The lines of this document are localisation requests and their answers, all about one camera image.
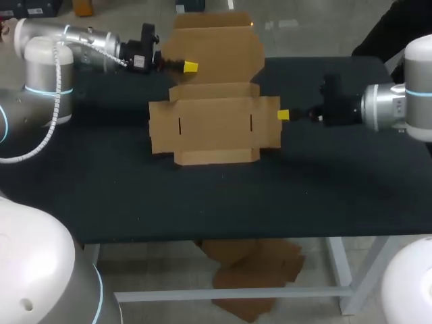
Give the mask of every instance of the black sleeve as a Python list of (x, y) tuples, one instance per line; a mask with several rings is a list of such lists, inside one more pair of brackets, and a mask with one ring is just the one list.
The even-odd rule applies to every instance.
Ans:
[(352, 55), (388, 61), (409, 42), (432, 34), (431, 8), (430, 0), (397, 0)]

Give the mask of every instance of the white cable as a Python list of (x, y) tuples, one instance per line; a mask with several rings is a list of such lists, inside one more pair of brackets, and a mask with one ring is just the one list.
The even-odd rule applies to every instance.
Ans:
[[(72, 42), (81, 44), (81, 45), (86, 46), (86, 47), (90, 47), (94, 51), (96, 51), (96, 52), (100, 53), (101, 55), (113, 60), (117, 64), (124, 66), (125, 68), (128, 66), (127, 62), (116, 58), (115, 56), (95, 47), (94, 45), (91, 45), (91, 44), (86, 43), (86, 42), (82, 42), (80, 40), (73, 40)], [(60, 98), (61, 98), (61, 65), (60, 65), (60, 60), (59, 60), (59, 56), (58, 56), (58, 52), (57, 52), (57, 44), (53, 45), (53, 56), (54, 56), (54, 62), (55, 62), (55, 75), (56, 75), (57, 82), (56, 82), (56, 86), (55, 86), (55, 99), (54, 99), (55, 101), (54, 101), (53, 118), (51, 119), (51, 124), (49, 126), (47, 135), (45, 135), (45, 138), (42, 140), (42, 142), (40, 142), (39, 145), (35, 149), (30, 151), (29, 153), (24, 154), (24, 155), (20, 155), (19, 157), (0, 158), (0, 164), (18, 163), (18, 162), (27, 160), (27, 159), (35, 156), (36, 154), (41, 152), (46, 147), (46, 145), (48, 144), (49, 140), (51, 139), (51, 137), (54, 133), (55, 126), (57, 125), (57, 118), (59, 117)]]
[(96, 47), (96, 46), (94, 46), (88, 42), (84, 42), (82, 40), (73, 40), (73, 39), (67, 39), (67, 40), (65, 40), (65, 42), (78, 43), (78, 44), (81, 44), (85, 47), (89, 47), (92, 50), (96, 51), (97, 53), (99, 53), (99, 54), (109, 58), (110, 60), (116, 62), (117, 64), (123, 66), (124, 68), (126, 68), (128, 66), (128, 62), (126, 62), (122, 59), (118, 59), (114, 55), (111, 55), (111, 54), (105, 52), (104, 50), (102, 50), (102, 49), (100, 49), (100, 48), (98, 48), (98, 47)]

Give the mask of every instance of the gray floor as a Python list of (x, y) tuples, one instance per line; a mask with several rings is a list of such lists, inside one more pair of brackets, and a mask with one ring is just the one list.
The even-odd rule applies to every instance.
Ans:
[[(122, 39), (139, 39), (140, 25), (157, 25), (162, 39), (169, 36), (176, 15), (174, 0), (99, 0), (96, 16), (75, 18), (65, 8), (56, 20), (117, 32)], [(349, 55), (392, 0), (234, 0), (234, 9), (247, 10), (267, 56)], [(208, 10), (227, 10), (227, 0), (207, 0)], [(0, 45), (0, 86), (20, 86), (24, 66)], [(403, 246), (416, 237), (401, 237)], [(333, 284), (323, 240), (296, 240), (304, 247), (306, 264), (296, 285)], [(371, 238), (345, 239), (353, 270), (371, 245)], [(103, 275), (115, 291), (209, 288), (217, 264), (191, 242), (116, 244), (102, 249)], [(243, 323), (208, 301), (152, 302), (123, 305), (125, 324)], [(379, 291), (355, 317), (341, 317), (333, 298), (279, 300), (260, 324), (384, 324)]]

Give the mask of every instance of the black tabletop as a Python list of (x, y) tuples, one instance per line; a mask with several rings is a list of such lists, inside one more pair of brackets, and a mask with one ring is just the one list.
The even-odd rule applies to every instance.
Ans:
[[(369, 58), (267, 59), (255, 81), (282, 108), (307, 109), (321, 102), (329, 72), (341, 74), (347, 94), (389, 82)], [(424, 144), (302, 121), (284, 124), (282, 149), (256, 163), (178, 167), (151, 155), (147, 126), (147, 102), (166, 99), (170, 86), (166, 76), (78, 74), (72, 123), (39, 156), (0, 166), (0, 189), (56, 216), (83, 243), (432, 232)]]

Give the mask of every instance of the flattened cardboard box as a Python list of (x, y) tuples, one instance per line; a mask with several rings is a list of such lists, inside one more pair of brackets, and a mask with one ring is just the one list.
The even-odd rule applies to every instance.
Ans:
[(198, 73), (173, 76), (169, 101), (150, 103), (153, 154), (200, 165), (253, 162), (260, 149), (280, 148), (280, 99), (250, 83), (265, 56), (247, 13), (178, 16), (162, 56), (197, 62)]

